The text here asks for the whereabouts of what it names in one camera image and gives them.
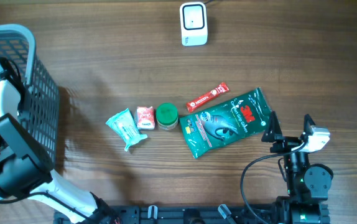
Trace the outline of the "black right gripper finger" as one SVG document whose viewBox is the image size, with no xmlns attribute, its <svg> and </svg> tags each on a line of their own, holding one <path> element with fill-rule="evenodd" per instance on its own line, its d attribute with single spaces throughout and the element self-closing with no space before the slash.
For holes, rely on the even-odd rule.
<svg viewBox="0 0 357 224">
<path fill-rule="evenodd" d="M 309 114 L 304 116 L 304 133 L 313 134 L 313 128 L 315 127 L 315 122 Z"/>
<path fill-rule="evenodd" d="M 276 112 L 272 111 L 269 117 L 268 125 L 266 126 L 261 141 L 277 142 L 282 140 L 283 140 L 283 135 L 282 135 L 281 127 L 279 125 L 279 120 L 277 118 Z"/>
</svg>

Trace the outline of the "green 3M gloves packet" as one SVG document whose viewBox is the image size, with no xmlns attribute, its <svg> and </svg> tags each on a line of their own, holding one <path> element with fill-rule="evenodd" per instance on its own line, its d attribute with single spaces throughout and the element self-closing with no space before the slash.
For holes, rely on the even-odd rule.
<svg viewBox="0 0 357 224">
<path fill-rule="evenodd" d="M 261 90 L 243 95 L 205 110 L 182 116 L 183 138 L 196 159 L 233 142 L 265 131 L 271 108 Z"/>
</svg>

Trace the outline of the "red Nescafe sachet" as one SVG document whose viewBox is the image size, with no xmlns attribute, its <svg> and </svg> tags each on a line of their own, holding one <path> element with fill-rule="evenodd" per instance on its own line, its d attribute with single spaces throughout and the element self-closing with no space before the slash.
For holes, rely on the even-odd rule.
<svg viewBox="0 0 357 224">
<path fill-rule="evenodd" d="M 199 107 L 203 106 L 207 102 L 217 98 L 223 93 L 228 92 L 230 89 L 228 88 L 227 84 L 225 82 L 220 83 L 217 87 L 214 89 L 206 92 L 205 94 L 195 98 L 192 101 L 189 101 L 186 103 L 186 107 L 189 113 L 194 112 L 197 110 Z"/>
</svg>

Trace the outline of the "green lidded jar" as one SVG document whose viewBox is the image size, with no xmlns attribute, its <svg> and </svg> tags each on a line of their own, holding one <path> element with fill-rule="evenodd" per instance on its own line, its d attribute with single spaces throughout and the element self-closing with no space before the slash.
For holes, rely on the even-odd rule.
<svg viewBox="0 0 357 224">
<path fill-rule="evenodd" d="M 156 109 L 156 119 L 159 128 L 171 130 L 179 121 L 178 109 L 172 103 L 162 103 Z"/>
</svg>

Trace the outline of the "light green wipes packet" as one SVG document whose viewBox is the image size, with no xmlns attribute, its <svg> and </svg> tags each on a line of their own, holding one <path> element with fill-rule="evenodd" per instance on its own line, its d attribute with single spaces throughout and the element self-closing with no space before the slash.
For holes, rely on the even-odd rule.
<svg viewBox="0 0 357 224">
<path fill-rule="evenodd" d="M 146 134 L 141 134 L 137 128 L 134 118 L 127 108 L 118 114 L 110 117 L 106 125 L 114 130 L 125 142 L 124 150 L 129 151 L 129 148 L 142 140 L 148 138 Z"/>
</svg>

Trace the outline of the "red white small packet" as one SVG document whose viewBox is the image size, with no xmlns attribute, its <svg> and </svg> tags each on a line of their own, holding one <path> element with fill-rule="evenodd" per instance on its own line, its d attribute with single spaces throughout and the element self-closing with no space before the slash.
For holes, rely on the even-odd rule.
<svg viewBox="0 0 357 224">
<path fill-rule="evenodd" d="M 135 121 L 138 129 L 154 129 L 155 118 L 153 107 L 138 106 L 135 112 Z"/>
</svg>

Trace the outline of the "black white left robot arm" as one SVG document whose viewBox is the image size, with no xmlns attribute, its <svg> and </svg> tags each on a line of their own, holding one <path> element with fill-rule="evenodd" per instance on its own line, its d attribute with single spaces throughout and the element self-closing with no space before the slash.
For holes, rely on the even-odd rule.
<svg viewBox="0 0 357 224">
<path fill-rule="evenodd" d="M 116 223 L 108 204 L 55 171 L 43 145 L 18 122 L 25 97 L 18 66 L 0 57 L 0 204 L 36 200 L 71 223 Z"/>
</svg>

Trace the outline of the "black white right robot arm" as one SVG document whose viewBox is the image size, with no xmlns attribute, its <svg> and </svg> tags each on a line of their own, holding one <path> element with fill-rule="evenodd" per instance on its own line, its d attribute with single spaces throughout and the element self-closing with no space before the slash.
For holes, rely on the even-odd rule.
<svg viewBox="0 0 357 224">
<path fill-rule="evenodd" d="M 328 200 L 333 171 L 323 164 L 311 164 L 308 155 L 324 148 L 330 140 L 327 128 L 317 126 L 311 116 L 304 116 L 304 130 L 299 137 L 284 136 L 277 115 L 272 112 L 262 142 L 271 142 L 270 152 L 284 161 L 279 165 L 287 185 L 287 196 L 276 198 L 271 208 L 272 223 L 329 223 Z"/>
</svg>

